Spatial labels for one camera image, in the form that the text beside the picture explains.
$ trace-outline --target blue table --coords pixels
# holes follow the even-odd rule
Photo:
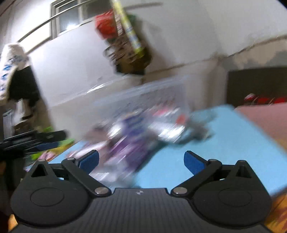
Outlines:
[[[204,159],[215,158],[223,164],[246,160],[270,195],[287,187],[287,154],[260,128],[235,112],[231,106],[213,108],[215,119],[208,123],[214,135],[206,141],[190,141],[184,145],[169,145],[158,151],[141,168],[136,185],[142,188],[172,188],[192,177],[184,166],[183,156],[191,150]],[[65,155],[81,146],[77,143],[51,163],[59,163]]]

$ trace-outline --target black ribbed surface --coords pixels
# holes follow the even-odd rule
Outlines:
[[[20,232],[269,233],[270,231],[261,225],[241,230],[211,225],[195,214],[187,200],[168,195],[166,189],[116,189],[109,197],[95,199],[88,210],[72,223],[49,229],[18,225],[13,233]]]

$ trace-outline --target metal screw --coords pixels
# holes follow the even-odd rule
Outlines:
[[[109,192],[109,189],[106,187],[99,187],[95,189],[95,193],[98,195],[104,195],[107,194]]]
[[[184,188],[184,187],[176,187],[176,188],[173,189],[173,192],[175,194],[182,195],[182,194],[186,194],[187,193],[187,189]]]

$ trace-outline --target blue gripper pad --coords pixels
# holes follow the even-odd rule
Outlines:
[[[77,159],[79,168],[90,174],[92,170],[99,164],[100,156],[96,150],[92,150],[81,158]]]
[[[186,168],[193,174],[196,175],[200,171],[206,168],[207,161],[192,151],[186,151],[184,153],[183,162]]]

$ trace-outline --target dark headboard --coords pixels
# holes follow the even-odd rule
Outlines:
[[[266,97],[287,97],[287,67],[271,67],[230,71],[226,102],[234,107],[243,105],[250,94]]]

